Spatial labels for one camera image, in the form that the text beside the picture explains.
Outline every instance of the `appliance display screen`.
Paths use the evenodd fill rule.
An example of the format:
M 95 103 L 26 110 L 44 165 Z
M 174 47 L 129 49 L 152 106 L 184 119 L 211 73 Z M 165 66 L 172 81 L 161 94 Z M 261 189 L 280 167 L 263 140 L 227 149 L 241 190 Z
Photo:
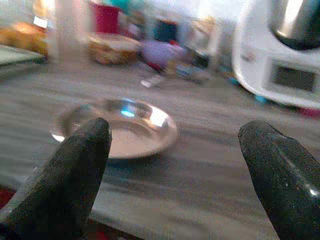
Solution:
M 285 66 L 274 66 L 276 68 L 273 82 L 282 86 L 301 89 L 308 92 L 314 90 L 316 73 L 302 71 Z

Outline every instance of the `bread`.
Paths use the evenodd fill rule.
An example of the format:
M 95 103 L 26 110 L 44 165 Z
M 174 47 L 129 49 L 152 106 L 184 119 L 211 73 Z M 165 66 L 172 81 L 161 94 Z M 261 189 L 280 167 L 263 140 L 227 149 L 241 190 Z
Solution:
M 135 62 L 140 43 L 116 34 L 93 34 L 89 37 L 90 58 L 102 65 Z
M 48 55 L 47 35 L 41 27 L 18 22 L 12 28 L 0 29 L 0 44 Z

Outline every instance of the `wood grain surface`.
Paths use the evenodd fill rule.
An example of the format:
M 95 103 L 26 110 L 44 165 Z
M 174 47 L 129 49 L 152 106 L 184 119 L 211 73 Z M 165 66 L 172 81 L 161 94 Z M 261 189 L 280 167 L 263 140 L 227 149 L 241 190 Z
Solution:
M 277 104 L 261 105 L 220 76 L 204 85 L 169 79 L 144 88 L 136 65 L 72 63 L 3 76 L 0 184 L 18 188 L 58 143 L 54 112 L 99 98 L 147 101 L 173 116 L 176 145 L 134 161 L 111 160 L 91 217 L 143 239 L 278 239 L 255 193 L 237 134 L 264 120 L 320 159 L 320 122 Z

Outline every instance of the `stainless steel dish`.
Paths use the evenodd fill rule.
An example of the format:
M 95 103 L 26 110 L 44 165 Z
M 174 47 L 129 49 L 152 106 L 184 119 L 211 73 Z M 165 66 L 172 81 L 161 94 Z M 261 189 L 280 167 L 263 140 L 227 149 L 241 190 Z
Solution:
M 109 158 L 141 158 L 159 153 L 177 140 L 177 125 L 167 113 L 133 99 L 102 99 L 53 116 L 50 133 L 62 142 L 82 124 L 98 117 L 111 124 Z

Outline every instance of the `stainless steel bowl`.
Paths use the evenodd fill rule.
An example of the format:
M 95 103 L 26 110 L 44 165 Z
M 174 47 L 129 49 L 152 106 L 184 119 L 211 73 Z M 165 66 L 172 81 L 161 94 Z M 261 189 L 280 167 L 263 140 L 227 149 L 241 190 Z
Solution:
M 167 113 L 143 101 L 102 99 L 53 116 L 49 131 L 62 142 L 82 124 L 98 117 L 111 124 L 109 158 L 141 158 L 159 153 L 177 140 L 177 125 Z
M 285 45 L 295 50 L 320 47 L 320 2 L 272 0 L 270 28 Z

